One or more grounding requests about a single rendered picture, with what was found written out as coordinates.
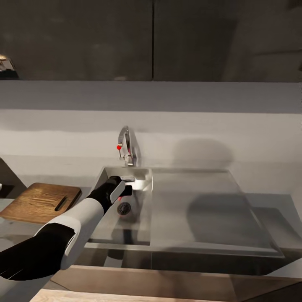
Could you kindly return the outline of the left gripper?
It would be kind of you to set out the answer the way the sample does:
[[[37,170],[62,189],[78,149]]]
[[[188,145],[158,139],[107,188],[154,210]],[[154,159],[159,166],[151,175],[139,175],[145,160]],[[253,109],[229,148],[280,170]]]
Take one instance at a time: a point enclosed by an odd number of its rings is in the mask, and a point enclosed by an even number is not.
[[[132,195],[132,186],[125,186],[125,190],[124,190],[124,192],[120,195],[120,197],[122,197],[122,196],[130,196],[130,195]]]

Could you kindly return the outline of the cutting board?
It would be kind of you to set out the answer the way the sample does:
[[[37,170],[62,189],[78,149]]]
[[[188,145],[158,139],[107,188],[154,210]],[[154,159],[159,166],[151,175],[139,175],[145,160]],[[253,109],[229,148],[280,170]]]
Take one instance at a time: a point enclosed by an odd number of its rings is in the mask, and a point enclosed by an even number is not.
[[[70,210],[81,191],[79,187],[36,182],[1,211],[0,217],[47,224],[55,217]],[[65,205],[57,211],[68,197]]]

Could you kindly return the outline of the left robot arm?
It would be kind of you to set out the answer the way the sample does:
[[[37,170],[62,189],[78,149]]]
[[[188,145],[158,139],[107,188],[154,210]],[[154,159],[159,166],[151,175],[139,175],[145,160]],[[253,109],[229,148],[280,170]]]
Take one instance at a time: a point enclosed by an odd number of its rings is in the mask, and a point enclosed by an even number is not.
[[[0,252],[0,302],[30,302],[59,270],[67,270],[110,206],[119,196],[132,195],[126,182],[135,182],[135,177],[110,176],[34,237]]]

